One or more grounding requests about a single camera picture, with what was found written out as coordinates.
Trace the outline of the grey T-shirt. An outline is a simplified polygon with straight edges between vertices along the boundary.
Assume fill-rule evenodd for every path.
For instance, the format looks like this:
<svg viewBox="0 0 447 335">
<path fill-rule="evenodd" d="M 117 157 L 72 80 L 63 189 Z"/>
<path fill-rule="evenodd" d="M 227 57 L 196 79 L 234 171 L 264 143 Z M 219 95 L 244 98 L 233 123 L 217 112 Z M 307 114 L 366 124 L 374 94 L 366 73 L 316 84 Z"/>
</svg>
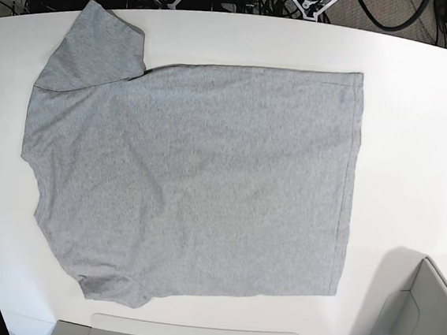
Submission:
<svg viewBox="0 0 447 335">
<path fill-rule="evenodd" d="M 144 35 L 90 1 L 31 93 L 35 220 L 88 299 L 333 296 L 363 74 L 147 69 Z"/>
</svg>

